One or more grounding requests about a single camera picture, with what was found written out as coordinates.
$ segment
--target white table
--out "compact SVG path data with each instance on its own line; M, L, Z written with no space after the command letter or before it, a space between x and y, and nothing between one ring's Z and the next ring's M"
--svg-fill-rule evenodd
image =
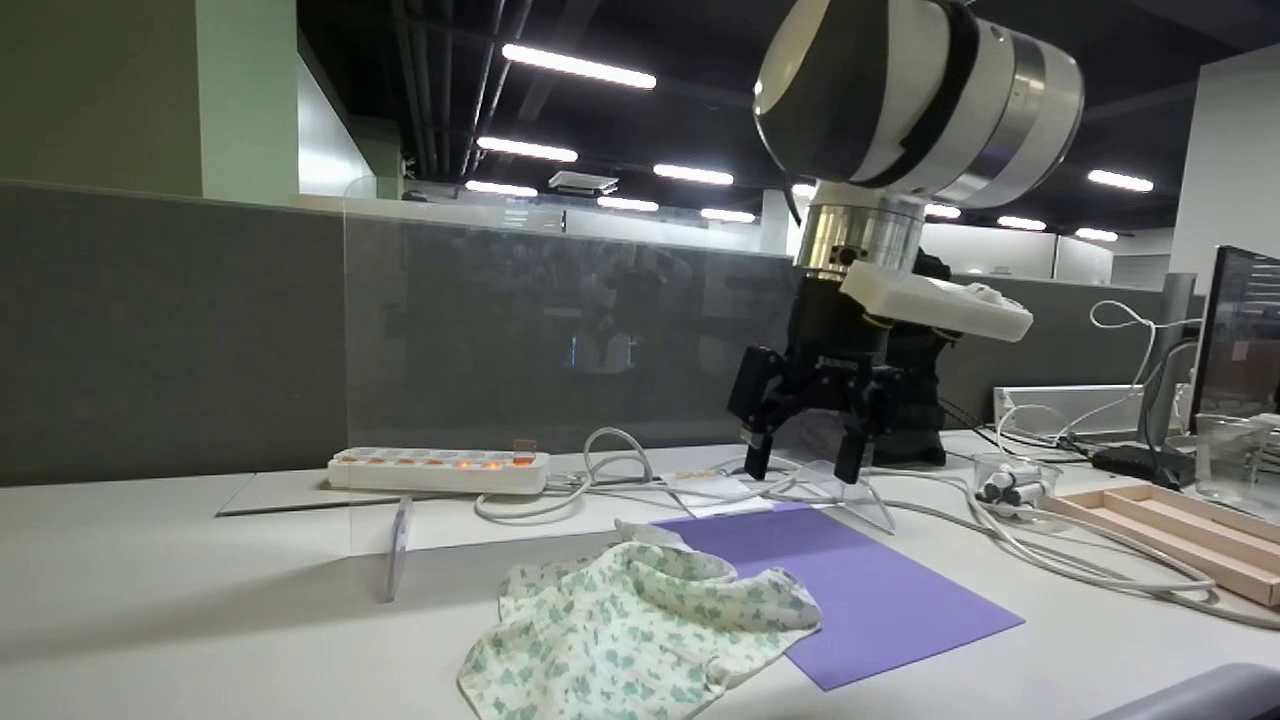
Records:
M657 453L712 469L739 448ZM590 499L547 526L493 526L470 504L416 504L412 571L383 603L392 507L218 520L271 504L322 471L134 478L0 491L0 715L471 715L452 675L497 619L516 559L599 545L618 520L680 517ZM1070 484L1108 484L1070 469ZM936 484L876 478L885 495L961 510ZM816 693L790 659L704 715L1043 715L1077 720L1230 659L1280 668L1280 635L1093 593L1008 559L952 522L898 510L898 552L1026 614L974 647Z

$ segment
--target table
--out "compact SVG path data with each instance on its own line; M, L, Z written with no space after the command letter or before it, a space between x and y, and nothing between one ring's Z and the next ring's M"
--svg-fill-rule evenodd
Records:
M739 448L653 453L657 469L712 469ZM322 471L183 475L0 491L5 720L79 715L471 715L452 675L497 622L497 581L516 559L590 552L618 520L671 504L593 495L580 517L497 526L462 499L416 504L400 603L381 575L392 504L218 520L280 499ZM1116 484L1070 469L1065 484ZM961 510L941 484L876 475L898 499ZM1008 559L976 533L898 510L898 552L1026 614L983 642L816 693L790 659L720 704L728 715L1096 715L1230 659L1280 668L1280 635L1108 594Z

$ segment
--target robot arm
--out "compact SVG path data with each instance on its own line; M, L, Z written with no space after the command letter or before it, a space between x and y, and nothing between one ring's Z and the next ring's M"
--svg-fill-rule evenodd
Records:
M924 203L1011 203L1061 165L1080 113L1074 57L958 0L798 0L755 80L755 126L820 192L790 350L752 349L728 399L752 475L804 406L846 417L838 475L860 475L902 385L885 364L892 323L1026 338L1027 308L914 273Z

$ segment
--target ceiling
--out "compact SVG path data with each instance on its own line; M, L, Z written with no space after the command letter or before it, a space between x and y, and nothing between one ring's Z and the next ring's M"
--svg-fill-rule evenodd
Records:
M791 0L302 0L304 38L357 121L400 126L421 181L522 181L554 169L471 152L476 133L554 140L580 171L622 177L623 195L671 209L755 209L790 188L752 126L752 80ZM1168 229L1199 65L1280 38L1280 0L976 0L976 17L1070 46L1087 84L1084 126L1065 169L1000 211L1058 231ZM657 91L507 69L526 38L632 65ZM662 159L728 169L734 188L657 181ZM1151 195L1084 182L1087 169L1151 177Z

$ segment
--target ceiling light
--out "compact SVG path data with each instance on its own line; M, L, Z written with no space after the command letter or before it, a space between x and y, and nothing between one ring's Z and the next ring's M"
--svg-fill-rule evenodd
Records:
M1116 245L1121 231L1108 231L1108 229L1077 229L1080 241L1096 241L1096 245Z
M545 72L584 75L584 80L599 80L599 84L623 84L623 87L642 87L642 91L657 87L653 72L597 65L584 57L545 53L545 46L530 46L530 42L504 42L504 60L545 69Z
M657 198L642 198L642 195L599 195L599 209L618 209L618 211L657 211Z
M1087 182L1108 182L1108 188L1123 188L1123 192L1151 192L1155 188L1146 177L1123 177L1123 171L1108 171L1108 169L1093 169Z
M924 203L924 214L932 214L932 221L961 221L961 209L958 209L958 203Z
M537 188L530 188L530 182L470 181L466 188L480 192L480 195L537 195Z
M653 177L685 181L685 182L720 182L720 188L728 188L728 182L734 182L734 177L728 177L728 171L718 171L718 169L690 169L690 165L653 165Z
M476 140L485 152L500 155L530 155L530 159L547 159L547 165L575 165L575 146L561 142L530 142L530 140L507 140L507 137L480 137Z
M1037 214L1000 214L1000 229L1043 231L1050 222Z
M755 211L734 211L734 209L704 209L699 214L712 222L755 222Z

